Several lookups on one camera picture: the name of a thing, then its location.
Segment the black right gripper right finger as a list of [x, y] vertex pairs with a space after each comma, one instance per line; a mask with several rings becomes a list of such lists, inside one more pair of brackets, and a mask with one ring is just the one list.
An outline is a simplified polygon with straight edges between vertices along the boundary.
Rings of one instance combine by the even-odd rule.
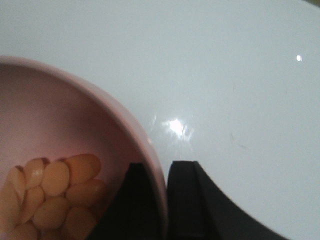
[[282, 240], [233, 203], [197, 161], [172, 162], [167, 179], [169, 240]]

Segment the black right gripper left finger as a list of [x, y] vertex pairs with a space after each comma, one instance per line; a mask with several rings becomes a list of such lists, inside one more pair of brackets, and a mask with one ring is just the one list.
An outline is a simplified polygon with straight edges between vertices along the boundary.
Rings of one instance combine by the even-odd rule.
[[156, 197], [145, 167], [129, 165], [124, 181], [88, 240], [161, 240]]

